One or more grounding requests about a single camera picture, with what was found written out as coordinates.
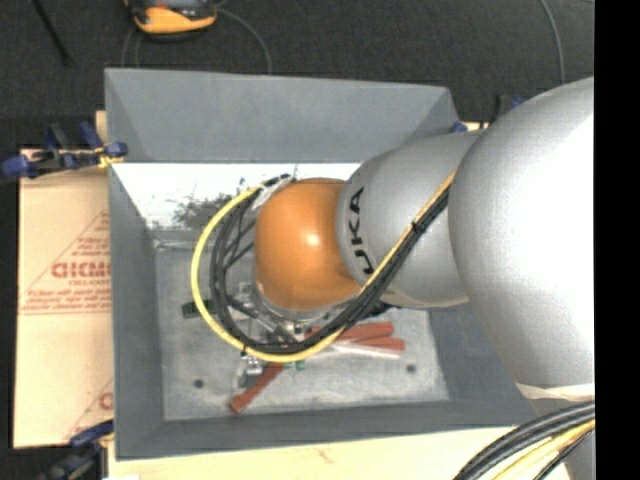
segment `blue clamp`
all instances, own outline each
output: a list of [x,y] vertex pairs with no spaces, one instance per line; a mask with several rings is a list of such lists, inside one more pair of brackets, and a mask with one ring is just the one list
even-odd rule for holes
[[468,132],[468,131],[469,131],[469,127],[466,124],[461,123],[460,121],[456,121],[451,126],[449,133],[460,133],[460,132]]
[[104,447],[98,439],[113,432],[113,420],[99,423],[69,441],[73,453],[56,462],[33,480],[75,480],[86,473],[98,460]]
[[124,157],[129,149],[124,142],[105,145],[98,132],[88,121],[80,123],[80,133],[90,151],[71,153],[72,143],[58,123],[47,129],[44,136],[45,148],[32,154],[16,155],[2,162],[2,172],[11,178],[37,178],[52,172],[80,169],[94,165],[104,165],[110,160]]

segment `orange device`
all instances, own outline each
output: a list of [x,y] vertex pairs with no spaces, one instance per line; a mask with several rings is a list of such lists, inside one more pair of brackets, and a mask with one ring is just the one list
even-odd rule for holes
[[216,20],[216,7],[210,0],[123,1],[136,26],[158,39],[188,36]]

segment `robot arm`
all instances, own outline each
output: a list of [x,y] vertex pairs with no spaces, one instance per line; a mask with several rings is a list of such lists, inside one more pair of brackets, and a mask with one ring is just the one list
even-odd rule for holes
[[[432,308],[469,300],[539,414],[593,400],[593,100],[594,80],[586,79],[486,130],[416,137],[365,162],[346,183],[280,188],[253,208],[252,311],[269,315],[272,341],[234,327],[225,268],[212,276],[221,276],[212,282],[219,321],[209,315],[195,255],[203,318],[248,354],[287,362],[322,350],[378,301]],[[246,211],[260,190],[229,203],[218,242],[242,219],[234,209]],[[231,247],[218,242],[212,266]],[[330,323],[296,338],[297,327],[319,319]],[[584,472],[575,477],[589,478],[591,450],[577,462]]]

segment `cable bundle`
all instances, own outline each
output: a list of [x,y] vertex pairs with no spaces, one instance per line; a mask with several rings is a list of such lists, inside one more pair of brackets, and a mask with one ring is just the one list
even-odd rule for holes
[[595,432],[595,402],[572,406],[526,423],[500,437],[471,459],[454,480],[476,480],[516,453],[534,447],[493,480],[522,478],[522,472],[547,459],[534,480],[542,480]]
[[[245,231],[241,230],[240,225],[244,212],[263,190],[274,185],[286,175],[242,192],[213,216],[196,244],[191,262],[191,289],[196,308],[205,322],[218,336],[247,354],[265,361],[280,363],[306,359],[329,346],[342,332],[366,318],[375,308],[380,297],[418,239],[446,207],[449,188],[454,176],[455,171],[447,177],[422,207],[416,218],[405,229],[402,236],[360,289],[355,299],[350,301],[340,314],[318,332],[305,337],[301,341],[287,339],[286,336],[284,336],[284,339],[269,343],[257,341],[238,327],[229,312],[229,308],[241,310],[226,292],[226,271],[231,264],[237,261],[240,254],[240,252],[237,252],[239,238],[237,237],[236,241],[229,244],[229,237],[236,227],[238,227],[238,235],[244,234]],[[202,252],[214,230],[218,231],[218,235],[214,243],[211,260],[211,304],[210,308],[207,308],[200,292],[198,276]],[[230,252],[232,252],[231,257],[225,261]],[[217,320],[211,316],[210,311],[216,315]]]

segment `black floor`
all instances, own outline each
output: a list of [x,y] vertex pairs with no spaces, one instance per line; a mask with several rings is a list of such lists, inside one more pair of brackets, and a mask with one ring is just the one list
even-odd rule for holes
[[[41,142],[54,120],[93,116],[104,105],[104,67],[136,64],[135,37],[123,50],[131,23],[120,0],[40,1],[74,66],[63,66],[31,0],[0,0],[0,160],[19,145]],[[224,9],[259,32],[274,74],[442,85],[451,89],[463,119],[483,120],[492,117],[497,95],[529,98],[594,74],[594,3],[543,2],[230,0]],[[143,42],[137,53],[142,66],[266,70],[258,41],[227,15],[197,40]],[[0,209],[0,405],[6,408],[0,414],[0,479],[22,480],[65,450],[9,449],[15,185],[0,185]]]

